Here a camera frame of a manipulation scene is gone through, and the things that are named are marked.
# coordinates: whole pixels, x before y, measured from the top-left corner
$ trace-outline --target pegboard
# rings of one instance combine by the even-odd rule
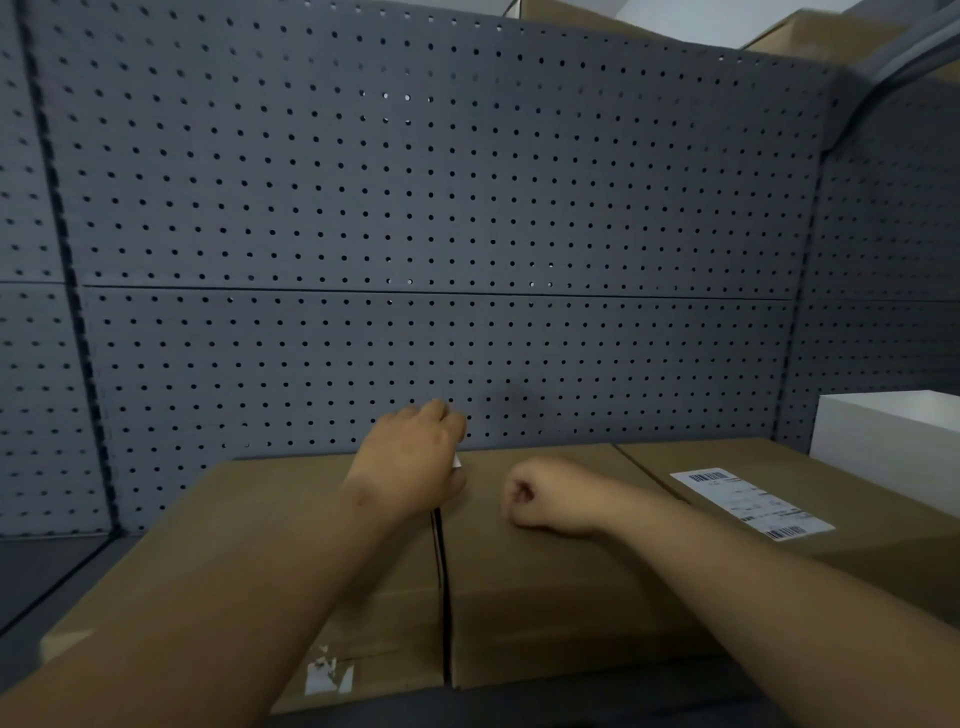
[[[795,297],[816,63],[390,3],[35,5],[82,284]]]
[[[960,386],[960,303],[803,303],[777,440],[810,447],[820,395]]]
[[[0,536],[109,530],[63,286],[0,284],[0,342]]]
[[[84,290],[121,522],[234,457],[355,451],[443,397],[465,449],[769,437],[792,304]]]
[[[13,0],[0,0],[0,281],[63,281]]]
[[[960,87],[888,97],[824,166],[808,299],[960,300]]]

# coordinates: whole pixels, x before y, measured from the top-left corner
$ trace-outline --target clenched fist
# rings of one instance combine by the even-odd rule
[[[503,517],[514,525],[586,536],[601,527],[630,486],[559,457],[515,466],[503,484]]]
[[[467,418],[443,400],[384,415],[360,445],[343,487],[370,495],[397,522],[431,511],[466,483],[463,471],[452,469],[466,433]]]

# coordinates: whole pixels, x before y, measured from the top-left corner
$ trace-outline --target white paper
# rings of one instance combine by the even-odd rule
[[[774,541],[801,539],[833,530],[829,523],[723,468],[671,473],[670,476]]]
[[[326,658],[306,666],[306,685],[303,686],[304,695],[336,691],[337,685],[333,682],[333,672]]]
[[[347,668],[339,685],[336,681],[337,658],[328,661],[326,657],[315,660],[306,666],[306,684],[303,686],[304,695],[315,695],[318,692],[338,692],[343,694],[353,690],[353,665]]]

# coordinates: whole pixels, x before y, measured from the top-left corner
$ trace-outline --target barcode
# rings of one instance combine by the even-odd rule
[[[729,477],[726,473],[697,473],[696,475],[691,475],[690,480],[696,480],[702,483],[706,480],[726,480]]]
[[[769,531],[764,531],[764,533],[774,541],[779,541],[780,539],[785,539],[787,536],[803,536],[803,534],[806,533],[806,529],[800,528],[798,525],[786,525],[783,528],[771,528]]]

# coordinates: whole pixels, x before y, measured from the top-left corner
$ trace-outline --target wall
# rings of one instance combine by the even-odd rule
[[[803,8],[842,12],[852,0],[629,0],[617,20],[691,43],[740,48]]]

